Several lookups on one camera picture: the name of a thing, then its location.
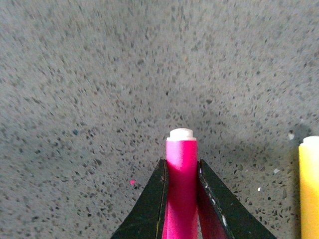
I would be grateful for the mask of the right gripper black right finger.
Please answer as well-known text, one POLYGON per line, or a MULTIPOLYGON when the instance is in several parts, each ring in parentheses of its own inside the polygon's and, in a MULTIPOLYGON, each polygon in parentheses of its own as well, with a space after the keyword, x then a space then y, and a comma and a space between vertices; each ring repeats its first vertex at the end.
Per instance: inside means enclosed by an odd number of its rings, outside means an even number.
POLYGON ((197 168, 197 208, 204 239, 274 239, 202 159, 197 168))

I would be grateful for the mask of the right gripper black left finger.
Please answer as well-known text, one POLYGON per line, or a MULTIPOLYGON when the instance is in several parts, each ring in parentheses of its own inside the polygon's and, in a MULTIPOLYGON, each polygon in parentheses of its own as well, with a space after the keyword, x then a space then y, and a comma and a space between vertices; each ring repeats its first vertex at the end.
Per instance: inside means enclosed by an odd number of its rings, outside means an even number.
POLYGON ((166 160, 159 160, 134 207, 112 234, 112 239, 160 239, 168 194, 166 160))

